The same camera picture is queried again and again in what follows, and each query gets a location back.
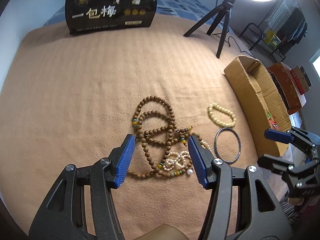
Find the dark metal bangle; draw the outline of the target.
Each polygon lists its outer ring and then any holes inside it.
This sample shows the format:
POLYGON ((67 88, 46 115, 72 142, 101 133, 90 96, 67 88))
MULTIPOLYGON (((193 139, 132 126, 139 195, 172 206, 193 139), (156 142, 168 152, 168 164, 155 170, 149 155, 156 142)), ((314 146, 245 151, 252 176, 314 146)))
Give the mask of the dark metal bangle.
POLYGON ((229 165, 236 163, 240 158, 241 140, 232 128, 219 129, 215 135, 213 146, 215 156, 229 165))

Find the cardboard box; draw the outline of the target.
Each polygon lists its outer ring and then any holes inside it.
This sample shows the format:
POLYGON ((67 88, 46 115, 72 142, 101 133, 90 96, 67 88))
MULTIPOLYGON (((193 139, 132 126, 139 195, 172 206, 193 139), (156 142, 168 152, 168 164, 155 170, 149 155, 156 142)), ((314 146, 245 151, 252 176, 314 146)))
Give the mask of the cardboard box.
POLYGON ((246 116, 257 155, 283 156, 288 145, 264 137, 272 124, 281 132, 291 128, 285 104, 265 66, 259 60, 240 55, 224 73, 246 116))

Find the orange cloth covered stool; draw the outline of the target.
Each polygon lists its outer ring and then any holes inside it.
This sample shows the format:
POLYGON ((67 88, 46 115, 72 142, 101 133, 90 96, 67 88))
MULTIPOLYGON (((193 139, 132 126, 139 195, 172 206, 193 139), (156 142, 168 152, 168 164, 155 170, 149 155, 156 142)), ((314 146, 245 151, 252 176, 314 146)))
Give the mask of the orange cloth covered stool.
POLYGON ((292 69, 282 62, 278 62, 270 66, 267 70, 281 95, 288 115, 300 111, 306 104, 306 98, 300 93, 296 78, 292 75, 292 69))

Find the red book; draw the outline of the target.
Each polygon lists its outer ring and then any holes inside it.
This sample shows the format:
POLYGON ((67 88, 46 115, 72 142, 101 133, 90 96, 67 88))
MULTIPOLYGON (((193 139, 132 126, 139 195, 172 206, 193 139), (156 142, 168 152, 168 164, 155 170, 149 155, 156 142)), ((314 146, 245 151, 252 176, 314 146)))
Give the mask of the red book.
POLYGON ((312 83, 303 67, 296 66, 290 70, 290 73, 297 84, 300 94, 305 94, 310 90, 312 83))

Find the yellow box on rack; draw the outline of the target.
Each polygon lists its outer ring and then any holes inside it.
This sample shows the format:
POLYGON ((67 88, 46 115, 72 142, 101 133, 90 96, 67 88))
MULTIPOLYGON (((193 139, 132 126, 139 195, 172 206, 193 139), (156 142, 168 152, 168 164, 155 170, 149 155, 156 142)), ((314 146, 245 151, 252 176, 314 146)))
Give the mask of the yellow box on rack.
POLYGON ((265 32, 264 42, 265 42, 271 49, 276 49, 277 46, 280 45, 281 40, 279 39, 279 37, 277 36, 277 34, 276 34, 272 29, 268 29, 268 30, 265 32))

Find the black clothes rack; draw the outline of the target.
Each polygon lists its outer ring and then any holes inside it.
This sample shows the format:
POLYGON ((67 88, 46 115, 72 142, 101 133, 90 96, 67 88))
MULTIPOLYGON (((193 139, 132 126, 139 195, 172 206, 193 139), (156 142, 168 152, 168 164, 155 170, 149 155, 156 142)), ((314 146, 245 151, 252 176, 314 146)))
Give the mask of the black clothes rack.
POLYGON ((308 24, 297 2, 281 2, 259 23, 248 23, 239 37, 266 56, 283 61, 308 33, 308 24))

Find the striped hanging cloth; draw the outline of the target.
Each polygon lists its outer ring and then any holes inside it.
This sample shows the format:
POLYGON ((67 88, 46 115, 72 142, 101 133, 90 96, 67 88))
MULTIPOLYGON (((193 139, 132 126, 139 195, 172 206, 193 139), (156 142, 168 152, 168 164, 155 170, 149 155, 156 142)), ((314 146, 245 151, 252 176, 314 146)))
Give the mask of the striped hanging cloth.
POLYGON ((289 19, 290 15, 296 7, 298 7, 296 0, 282 0, 279 2, 271 13, 267 17, 267 26, 275 32, 278 32, 280 28, 289 19))

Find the black tripod stand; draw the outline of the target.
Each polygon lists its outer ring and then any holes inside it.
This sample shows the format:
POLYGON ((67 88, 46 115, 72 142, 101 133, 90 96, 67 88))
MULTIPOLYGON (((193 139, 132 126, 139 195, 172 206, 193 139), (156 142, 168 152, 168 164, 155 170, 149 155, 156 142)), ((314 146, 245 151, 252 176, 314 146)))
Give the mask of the black tripod stand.
POLYGON ((206 32, 206 34, 210 36, 213 34, 213 31, 217 28, 219 23, 223 21, 222 33, 220 35, 220 41, 216 51, 216 57, 219 59, 227 35, 229 20, 231 18, 231 10, 233 9, 235 2, 236 0, 224 0, 220 5, 217 5, 213 10, 208 12, 202 19, 195 23, 186 33, 183 34, 183 36, 189 37, 197 29, 199 29, 201 26, 207 23, 210 18, 214 18, 212 24, 206 32))

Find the black snack bag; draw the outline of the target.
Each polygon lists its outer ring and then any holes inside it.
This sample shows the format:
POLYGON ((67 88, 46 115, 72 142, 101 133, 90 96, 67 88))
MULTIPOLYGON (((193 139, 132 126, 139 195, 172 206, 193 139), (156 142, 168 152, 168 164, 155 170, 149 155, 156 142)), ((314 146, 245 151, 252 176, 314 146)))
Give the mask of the black snack bag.
POLYGON ((157 0, 65 0, 71 35, 102 30, 150 27, 157 0))

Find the blue patterned bed sheet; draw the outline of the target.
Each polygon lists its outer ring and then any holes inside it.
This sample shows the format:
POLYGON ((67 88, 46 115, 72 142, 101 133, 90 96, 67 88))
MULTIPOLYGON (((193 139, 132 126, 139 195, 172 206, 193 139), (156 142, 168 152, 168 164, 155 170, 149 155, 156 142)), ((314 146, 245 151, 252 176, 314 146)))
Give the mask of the blue patterned bed sheet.
POLYGON ((199 21, 208 12, 198 0, 157 0, 157 14, 199 21))

